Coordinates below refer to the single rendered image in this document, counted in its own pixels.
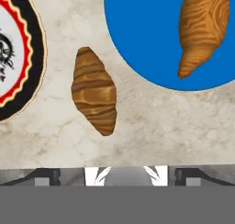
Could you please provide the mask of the blue round plate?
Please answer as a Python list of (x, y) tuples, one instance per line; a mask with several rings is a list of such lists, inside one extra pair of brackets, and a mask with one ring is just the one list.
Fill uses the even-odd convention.
[(190, 76), (178, 76), (182, 48), (179, 17), (184, 0), (104, 0), (106, 24), (120, 56), (141, 77), (177, 91), (235, 83), (235, 0), (225, 41)]

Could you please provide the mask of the white and grey round object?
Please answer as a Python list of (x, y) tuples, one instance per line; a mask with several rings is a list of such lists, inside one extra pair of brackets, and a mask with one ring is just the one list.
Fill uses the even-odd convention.
[(168, 167), (126, 166), (87, 167), (84, 169), (86, 186), (167, 186)]

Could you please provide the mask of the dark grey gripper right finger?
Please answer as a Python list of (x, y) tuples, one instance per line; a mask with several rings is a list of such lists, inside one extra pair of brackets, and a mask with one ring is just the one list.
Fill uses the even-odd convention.
[(225, 185), (235, 186), (235, 184), (213, 178), (198, 168), (177, 168), (175, 170), (176, 186), (207, 186), (207, 185)]

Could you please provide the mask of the brown croissant with dark stripes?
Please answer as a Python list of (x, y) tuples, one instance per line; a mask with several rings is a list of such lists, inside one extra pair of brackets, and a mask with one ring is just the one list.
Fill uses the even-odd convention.
[(89, 47), (77, 51), (72, 100), (76, 108), (103, 136), (114, 132), (117, 121), (117, 88), (105, 65)]

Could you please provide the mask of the black red white patterned plate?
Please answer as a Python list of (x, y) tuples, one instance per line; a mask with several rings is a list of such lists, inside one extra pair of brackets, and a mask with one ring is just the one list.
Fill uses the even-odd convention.
[(46, 60), (45, 30), (32, 0), (0, 0), (0, 123), (33, 100)]

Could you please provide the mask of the golden brown croissant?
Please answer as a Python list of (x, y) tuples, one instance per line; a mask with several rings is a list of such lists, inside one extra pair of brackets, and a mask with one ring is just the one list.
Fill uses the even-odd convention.
[(178, 76), (185, 78), (201, 67), (226, 37), (229, 0), (184, 0), (179, 21), (183, 54)]

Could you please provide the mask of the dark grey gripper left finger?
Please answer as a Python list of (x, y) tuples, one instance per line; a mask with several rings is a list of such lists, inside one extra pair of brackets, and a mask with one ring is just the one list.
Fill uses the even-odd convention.
[(60, 177), (60, 169), (40, 168), (23, 178), (3, 183), (1, 186), (60, 186)]

